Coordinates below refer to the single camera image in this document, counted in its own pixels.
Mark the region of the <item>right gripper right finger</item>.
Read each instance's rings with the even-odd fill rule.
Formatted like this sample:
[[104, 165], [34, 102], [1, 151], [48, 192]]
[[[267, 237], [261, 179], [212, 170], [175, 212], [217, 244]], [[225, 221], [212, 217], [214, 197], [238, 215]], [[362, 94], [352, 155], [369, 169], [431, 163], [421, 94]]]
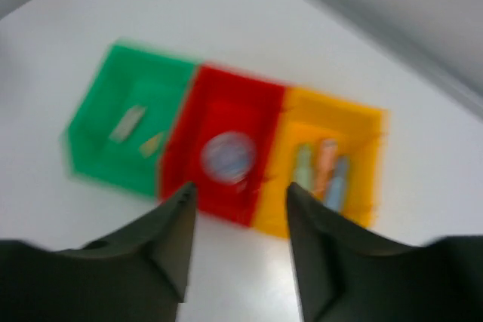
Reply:
[[298, 184], [286, 196], [305, 321], [480, 321], [482, 238], [400, 244], [326, 208]]

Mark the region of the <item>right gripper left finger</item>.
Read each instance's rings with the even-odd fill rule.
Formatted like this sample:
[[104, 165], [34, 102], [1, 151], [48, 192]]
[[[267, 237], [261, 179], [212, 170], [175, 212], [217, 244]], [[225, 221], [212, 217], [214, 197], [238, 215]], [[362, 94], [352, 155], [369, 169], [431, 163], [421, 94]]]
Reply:
[[3, 321], [175, 321], [189, 280], [197, 190], [81, 249], [1, 242]]

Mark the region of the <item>blue highlighter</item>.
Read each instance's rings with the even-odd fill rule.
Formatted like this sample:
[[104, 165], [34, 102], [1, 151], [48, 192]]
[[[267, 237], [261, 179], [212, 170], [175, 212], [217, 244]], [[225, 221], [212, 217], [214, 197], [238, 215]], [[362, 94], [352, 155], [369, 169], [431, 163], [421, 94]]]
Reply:
[[324, 205], [337, 213], [343, 209], [346, 196], [346, 178], [349, 171], [349, 158], [341, 156], [337, 159], [333, 175], [325, 192]]

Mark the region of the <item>green highlighter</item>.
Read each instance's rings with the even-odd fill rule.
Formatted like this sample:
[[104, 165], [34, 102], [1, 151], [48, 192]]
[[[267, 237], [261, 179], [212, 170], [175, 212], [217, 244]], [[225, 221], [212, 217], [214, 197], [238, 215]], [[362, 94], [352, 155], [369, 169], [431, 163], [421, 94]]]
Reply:
[[313, 190], [314, 177], [312, 167], [312, 148], [310, 144], [304, 143], [297, 149], [293, 181], [309, 192]]

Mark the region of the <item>orange highlighter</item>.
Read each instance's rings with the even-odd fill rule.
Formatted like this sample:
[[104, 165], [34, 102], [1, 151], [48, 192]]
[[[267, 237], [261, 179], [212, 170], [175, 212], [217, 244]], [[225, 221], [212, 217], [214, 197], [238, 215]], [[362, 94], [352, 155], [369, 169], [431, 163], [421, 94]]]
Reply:
[[315, 181], [313, 193], [317, 198], [324, 196], [328, 186], [328, 180], [335, 166], [337, 159], [338, 145], [335, 139], [323, 139], [318, 148], [315, 163]]

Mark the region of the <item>small beige eraser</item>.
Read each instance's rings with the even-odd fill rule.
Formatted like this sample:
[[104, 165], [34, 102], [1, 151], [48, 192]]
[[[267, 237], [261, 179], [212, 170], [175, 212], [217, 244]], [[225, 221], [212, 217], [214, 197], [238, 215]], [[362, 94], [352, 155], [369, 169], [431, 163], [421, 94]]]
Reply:
[[159, 132], [156, 135], [149, 138], [139, 147], [140, 154], [144, 158], [149, 158], [152, 155], [154, 155], [158, 151], [163, 138], [164, 138], [163, 132]]

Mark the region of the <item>clear jar of clips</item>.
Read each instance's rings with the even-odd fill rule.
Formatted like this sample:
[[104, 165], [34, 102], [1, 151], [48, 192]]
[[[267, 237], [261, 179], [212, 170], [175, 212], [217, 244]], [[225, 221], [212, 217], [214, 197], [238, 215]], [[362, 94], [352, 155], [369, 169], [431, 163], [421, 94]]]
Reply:
[[213, 181], [235, 185], [251, 172], [256, 154], [254, 141], [246, 133], [227, 131], [205, 143], [200, 161], [203, 171]]

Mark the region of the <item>long grey eraser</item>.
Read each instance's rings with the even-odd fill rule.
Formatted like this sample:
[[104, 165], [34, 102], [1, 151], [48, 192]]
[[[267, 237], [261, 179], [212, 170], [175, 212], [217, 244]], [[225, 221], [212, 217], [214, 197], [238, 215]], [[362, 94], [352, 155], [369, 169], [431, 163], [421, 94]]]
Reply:
[[109, 135], [109, 140], [123, 143], [134, 132], [147, 110], [146, 106], [134, 105], [129, 108]]

